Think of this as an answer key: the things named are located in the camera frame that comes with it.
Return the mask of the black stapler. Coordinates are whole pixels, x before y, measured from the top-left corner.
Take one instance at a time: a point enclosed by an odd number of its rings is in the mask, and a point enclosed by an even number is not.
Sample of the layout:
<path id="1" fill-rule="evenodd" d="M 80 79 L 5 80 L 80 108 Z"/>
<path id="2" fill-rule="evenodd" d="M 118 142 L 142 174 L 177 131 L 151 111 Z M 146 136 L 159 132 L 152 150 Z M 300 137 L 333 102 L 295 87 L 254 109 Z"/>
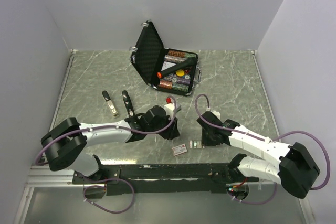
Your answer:
<path id="1" fill-rule="evenodd" d="M 126 108 L 127 113 L 128 113 L 128 117 L 130 117 L 130 118 L 133 117 L 134 116 L 134 108 L 133 108 L 131 98 L 130 98 L 127 90 L 122 91 L 122 98 L 123 98 L 123 102 L 124 102 L 125 108 Z"/>

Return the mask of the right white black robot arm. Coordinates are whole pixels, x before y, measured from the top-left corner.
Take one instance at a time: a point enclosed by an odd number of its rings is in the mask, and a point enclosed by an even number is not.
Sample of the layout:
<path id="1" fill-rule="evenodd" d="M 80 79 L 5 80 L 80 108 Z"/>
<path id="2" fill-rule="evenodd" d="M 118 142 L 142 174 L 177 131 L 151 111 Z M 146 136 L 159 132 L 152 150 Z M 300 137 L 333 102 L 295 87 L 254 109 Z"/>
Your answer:
<path id="1" fill-rule="evenodd" d="M 253 154 L 238 154 L 229 164 L 229 175 L 235 181 L 255 177 L 280 184 L 289 194 L 304 199 L 320 175 L 320 169 L 301 143 L 274 142 L 248 130 L 233 120 L 221 122 L 211 111 L 197 119 L 202 127 L 202 144 L 225 144 Z"/>

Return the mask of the striped staple strip pack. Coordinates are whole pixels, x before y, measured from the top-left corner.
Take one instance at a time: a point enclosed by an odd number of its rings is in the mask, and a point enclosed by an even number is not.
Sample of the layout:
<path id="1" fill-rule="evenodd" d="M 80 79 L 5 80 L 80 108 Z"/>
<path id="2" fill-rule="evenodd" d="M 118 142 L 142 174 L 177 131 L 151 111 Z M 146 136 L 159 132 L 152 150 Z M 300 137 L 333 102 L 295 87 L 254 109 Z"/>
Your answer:
<path id="1" fill-rule="evenodd" d="M 190 140 L 190 148 L 191 149 L 202 149 L 204 148 L 204 145 L 202 144 L 202 141 Z"/>

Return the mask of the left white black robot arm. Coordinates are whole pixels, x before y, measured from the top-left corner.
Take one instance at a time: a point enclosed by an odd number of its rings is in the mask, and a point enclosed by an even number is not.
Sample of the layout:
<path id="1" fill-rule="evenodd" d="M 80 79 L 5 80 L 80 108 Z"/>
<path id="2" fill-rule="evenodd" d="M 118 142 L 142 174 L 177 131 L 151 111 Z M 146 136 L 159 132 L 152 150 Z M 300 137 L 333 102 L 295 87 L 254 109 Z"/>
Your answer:
<path id="1" fill-rule="evenodd" d="M 108 143 L 131 143 L 143 140 L 150 132 L 172 140 L 180 135 L 176 114 L 180 104 L 154 106 L 146 113 L 103 124 L 79 123 L 75 117 L 62 121 L 42 139 L 41 144 L 51 171 L 72 169 L 90 182 L 103 178 L 97 155 L 87 154 L 85 148 Z"/>

